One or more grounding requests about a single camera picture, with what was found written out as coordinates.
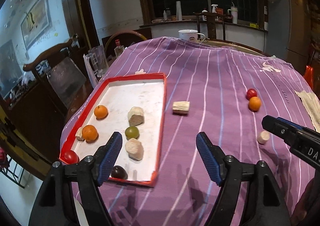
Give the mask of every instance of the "chair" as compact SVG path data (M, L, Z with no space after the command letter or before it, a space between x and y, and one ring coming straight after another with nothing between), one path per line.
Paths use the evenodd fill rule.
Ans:
M45 88L57 110L66 116L68 108L77 91L86 82L86 77L71 59L73 40L57 44L42 52L33 62L25 64L23 70L31 71L36 80ZM47 60L51 69L40 75L36 70L39 64Z
M116 39L120 39L120 43L124 47L130 46L132 43L138 43L138 42L147 40L147 38L144 35L136 31L128 30L128 31L118 32L109 38L109 40L107 41L104 47L104 52L106 53L107 58L108 56L115 54L114 49L116 48L116 42L115 42Z
M198 32L200 32L200 22L199 22L199 16L206 16L207 17L207 29L208 29L208 38L216 39L217 38L217 32L216 32L216 17L222 18L222 32L223 32L223 40L226 40L226 27L224 24L224 18L225 15L218 14L216 12L202 12L202 13L194 13L196 15L197 20L197 29Z

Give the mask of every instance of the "white tile floor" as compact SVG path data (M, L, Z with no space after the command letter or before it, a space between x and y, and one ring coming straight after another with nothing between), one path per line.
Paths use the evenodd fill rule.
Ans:
M15 162L12 160L10 166L13 165L15 165ZM21 170L21 167L17 168L16 174L19 174ZM0 195L2 199L21 226L28 226L32 206L42 181L27 171L24 171L21 183L22 185L26 184L24 189L0 173ZM88 222L82 206L77 200L75 200L75 204L80 225L87 226Z

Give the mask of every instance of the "metal bolt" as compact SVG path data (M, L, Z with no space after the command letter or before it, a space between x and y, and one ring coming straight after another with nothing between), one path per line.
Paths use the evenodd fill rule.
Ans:
M265 167L267 165L267 163L263 160L260 160L259 165L261 165L262 167Z
M227 160L228 162L232 162L234 159L235 159L235 158L234 158L233 156L231 156L231 155L226 156L226 160Z
M52 164L53 167L58 167L60 165L60 162L59 161L56 161Z
M93 156L86 156L85 158L84 158L84 161L85 162L91 162L93 160Z

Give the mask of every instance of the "orange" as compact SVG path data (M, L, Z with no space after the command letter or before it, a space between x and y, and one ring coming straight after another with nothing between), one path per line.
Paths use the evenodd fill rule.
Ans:
M94 109L94 115L97 119L105 118L108 115L108 109L106 106L99 105Z
M261 106L261 100L259 97L252 97L249 100L249 109L256 112Z
M87 125L82 129L82 137L87 142L94 141L98 137L98 131L93 125Z

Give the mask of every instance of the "striped tablecloth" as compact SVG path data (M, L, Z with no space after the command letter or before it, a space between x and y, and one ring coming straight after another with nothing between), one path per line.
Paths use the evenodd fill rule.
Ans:
M263 70L263 62L281 72ZM142 68L148 73L167 75L160 172L153 189L109 183L100 187L116 225L204 225L219 188L210 181L197 152L195 138L200 131L226 154L242 162L255 164L265 160L285 194L289 212L293 211L313 178L314 169L290 154L288 146L276 136L266 145L258 145L256 141L262 131L262 118L267 114L313 128L294 93L294 90L309 92L310 88L291 64L230 48L162 37L127 48L102 80L132 75ZM255 88L262 100L257 113L248 109L245 94L249 88ZM190 101L189 115L172 115L174 101ZM83 108L65 126L61 143ZM77 184L73 184L73 190L80 201ZM244 195L242 188L232 225L240 221Z

